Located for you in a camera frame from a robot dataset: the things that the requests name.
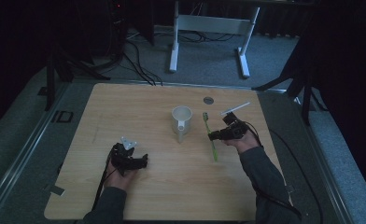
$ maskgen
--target wooden table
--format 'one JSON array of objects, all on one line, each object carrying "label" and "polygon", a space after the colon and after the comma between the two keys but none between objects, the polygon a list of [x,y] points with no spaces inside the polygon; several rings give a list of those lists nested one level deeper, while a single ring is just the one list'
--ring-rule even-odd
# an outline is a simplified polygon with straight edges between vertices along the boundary
[{"label": "wooden table", "polygon": [[[204,103],[212,97],[214,103]],[[267,155],[279,162],[257,93],[248,90],[194,87],[96,84],[69,148],[45,210],[49,219],[82,219],[92,209],[106,156],[122,136],[137,141],[134,157],[148,154],[128,190],[127,220],[253,220],[256,194],[236,150],[215,141],[214,161],[203,112],[212,131],[226,127],[220,112],[234,111],[253,124]],[[172,131],[172,109],[187,105],[193,112],[190,132],[181,144]]]}]

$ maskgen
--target small black object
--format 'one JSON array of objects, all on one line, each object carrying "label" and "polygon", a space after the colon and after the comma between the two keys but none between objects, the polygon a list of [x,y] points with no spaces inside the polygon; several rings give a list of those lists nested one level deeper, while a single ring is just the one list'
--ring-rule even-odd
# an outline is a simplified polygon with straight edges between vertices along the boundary
[{"label": "small black object", "polygon": [[233,112],[228,113],[227,116],[223,118],[223,121],[227,124],[227,128],[210,133],[208,137],[211,141],[215,139],[241,139],[246,131],[249,130],[249,126],[237,118]]},{"label": "small black object", "polygon": [[73,112],[57,110],[52,117],[51,123],[70,123],[72,122],[73,115]]},{"label": "small black object", "polygon": [[107,161],[111,160],[111,164],[121,175],[124,175],[126,170],[138,170],[148,166],[148,154],[141,159],[134,159],[133,154],[134,147],[127,150],[123,144],[117,143],[111,148]]}]

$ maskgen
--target wire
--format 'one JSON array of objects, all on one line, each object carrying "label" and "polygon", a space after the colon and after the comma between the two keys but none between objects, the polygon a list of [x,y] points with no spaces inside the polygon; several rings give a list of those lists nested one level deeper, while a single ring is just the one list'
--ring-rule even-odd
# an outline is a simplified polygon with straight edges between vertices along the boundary
[{"label": "wire", "polygon": [[282,143],[286,146],[286,148],[288,149],[291,157],[296,161],[297,165],[299,166],[300,171],[303,174],[303,178],[305,180],[305,183],[308,185],[308,188],[310,189],[312,195],[314,196],[315,202],[317,203],[317,209],[319,212],[319,218],[320,218],[320,223],[323,223],[323,211],[322,211],[322,207],[320,206],[320,202],[314,192],[314,189],[312,188],[311,184],[309,183],[308,177],[306,176],[305,172],[303,171],[302,166],[300,165],[299,161],[297,160],[296,156],[294,155],[293,151],[291,150],[290,146],[288,145],[288,143],[285,141],[285,139],[283,139],[276,131],[269,129],[271,133],[273,133],[275,136],[277,136]]},{"label": "wire", "polygon": [[116,171],[117,171],[117,168],[114,169],[114,171],[112,171],[107,177],[105,177],[105,179],[103,180],[103,182],[105,182]]},{"label": "wire", "polygon": [[189,38],[183,35],[179,35],[180,39],[185,39],[186,42],[193,42],[193,43],[203,43],[203,42],[212,42],[212,41],[228,41],[234,37],[234,35],[223,34],[221,37],[218,38],[209,38],[205,33],[197,32],[197,31],[185,31],[180,32],[181,34],[192,34],[198,35],[198,39]]},{"label": "wire", "polygon": [[98,204],[99,197],[101,196],[102,188],[103,188],[104,182],[106,180],[107,166],[108,166],[109,160],[110,160],[110,156],[107,157],[106,166],[105,166],[104,172],[102,173],[101,182],[99,182],[98,190],[96,191],[95,200],[93,201],[92,211],[95,209],[96,205]]},{"label": "wire", "polygon": [[249,125],[250,127],[249,127],[249,130],[250,130],[250,132],[251,133],[253,133],[253,135],[255,135],[255,138],[256,138],[256,141],[258,142],[258,144],[260,145],[260,146],[262,146],[262,143],[261,143],[261,141],[260,141],[260,138],[259,138],[259,134],[258,134],[258,132],[257,132],[257,130],[256,130],[256,128],[255,128],[255,126],[253,126],[251,123],[249,123],[249,122],[246,122],[245,121],[245,124],[247,124],[247,125]]},{"label": "wire", "polygon": [[252,185],[253,189],[256,191],[256,194],[267,199],[270,200],[273,203],[276,203],[282,207],[287,208],[288,210],[290,210],[291,212],[293,212],[294,214],[296,214],[296,216],[299,218],[300,221],[302,221],[303,217],[302,214],[300,213],[299,210],[297,210],[297,208],[291,206],[288,203],[284,203],[276,198],[274,198],[273,196],[267,194],[266,192],[262,191],[261,189],[259,189],[257,186]]},{"label": "wire", "polygon": [[136,73],[143,78],[150,86],[154,86],[154,80],[152,78],[149,77],[150,80],[148,80],[146,77],[143,76],[143,74],[140,73],[140,71],[137,70],[134,62],[128,57],[128,55],[124,52],[124,57],[130,62],[130,64],[133,66],[134,70],[136,71]]},{"label": "wire", "polygon": [[153,78],[157,79],[161,85],[163,86],[162,83],[162,79],[155,75],[154,73],[148,71],[146,68],[144,68],[142,66],[142,64],[140,63],[140,53],[139,53],[139,48],[136,46],[136,44],[134,44],[131,41],[127,40],[127,43],[134,46],[135,48],[135,52],[136,52],[136,57],[137,57],[137,63],[134,63],[125,53],[124,56],[127,58],[127,60],[130,62],[131,66],[134,68],[134,71],[141,77],[143,78],[145,81],[148,82],[148,84],[152,85],[152,86],[156,86],[156,82],[154,81]]},{"label": "wire", "polygon": [[198,8],[197,16],[198,16],[198,15],[200,15],[202,7],[203,7],[203,3],[202,3],[202,2],[197,3],[197,5],[192,9],[192,11],[191,11],[190,15],[193,15],[193,14],[194,14],[195,9],[197,9],[197,8]]}]

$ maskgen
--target dark background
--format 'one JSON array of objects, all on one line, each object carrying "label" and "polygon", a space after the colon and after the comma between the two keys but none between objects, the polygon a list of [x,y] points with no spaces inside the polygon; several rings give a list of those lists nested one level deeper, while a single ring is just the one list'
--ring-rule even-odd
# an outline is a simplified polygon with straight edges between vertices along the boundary
[{"label": "dark background", "polygon": [[[153,7],[154,15],[136,10],[127,16],[171,25],[173,5],[155,1],[142,8],[146,12]],[[220,13],[212,8],[209,13]],[[260,12],[255,32],[301,37],[281,76],[300,68],[307,78],[305,71],[316,68],[313,86],[320,90],[366,179],[366,0],[322,1],[314,15],[302,8],[292,10],[268,5]],[[240,7],[228,12],[246,16]],[[116,38],[109,24],[107,6],[99,1],[0,1],[0,118],[46,65],[54,43],[82,61],[110,54],[113,46],[101,44]]]}]

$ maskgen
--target gray carpet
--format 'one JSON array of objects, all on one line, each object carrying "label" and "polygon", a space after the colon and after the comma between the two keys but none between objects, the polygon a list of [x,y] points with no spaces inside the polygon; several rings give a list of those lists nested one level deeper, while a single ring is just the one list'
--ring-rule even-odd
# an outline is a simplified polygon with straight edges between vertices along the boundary
[{"label": "gray carpet", "polygon": [[[140,50],[142,67],[159,76],[165,85],[180,83],[246,89],[278,77],[297,43],[296,38],[271,39],[268,36],[254,35],[246,53],[252,77],[244,79],[240,75],[235,52],[243,41],[241,36],[219,42],[180,42],[177,71],[174,74],[168,71],[171,36],[157,36],[154,47],[141,37],[130,40]],[[133,61],[136,60],[133,45],[127,44],[125,52]],[[121,65],[130,66],[125,59]],[[104,75],[112,77],[110,82],[114,83],[141,80],[138,74],[122,66],[116,66],[111,71],[106,69],[103,71]],[[77,74],[74,82],[68,86],[57,109],[74,112],[73,121],[48,123],[15,187],[0,209],[0,223],[73,223],[73,220],[51,221],[44,218],[43,212],[49,192],[43,188],[55,182],[57,169],[64,160],[92,85],[96,82],[98,80],[88,75]],[[25,139],[30,136],[31,130],[41,117],[47,114],[43,112],[45,97],[37,96],[39,88],[45,83],[45,70],[43,70],[31,80],[0,121],[0,181],[8,166],[14,161],[14,157],[24,147]],[[289,81],[281,83],[276,88],[283,90],[288,85]],[[292,201],[302,212],[303,223],[320,223],[315,197],[320,201],[324,223],[339,223],[314,162],[313,148],[308,139],[308,127],[303,124],[299,115],[300,106],[279,91],[261,93],[260,102],[270,129],[287,141],[303,167],[310,186],[314,189],[315,195],[309,189],[288,148],[281,139],[272,134],[287,184],[292,189]]]}]

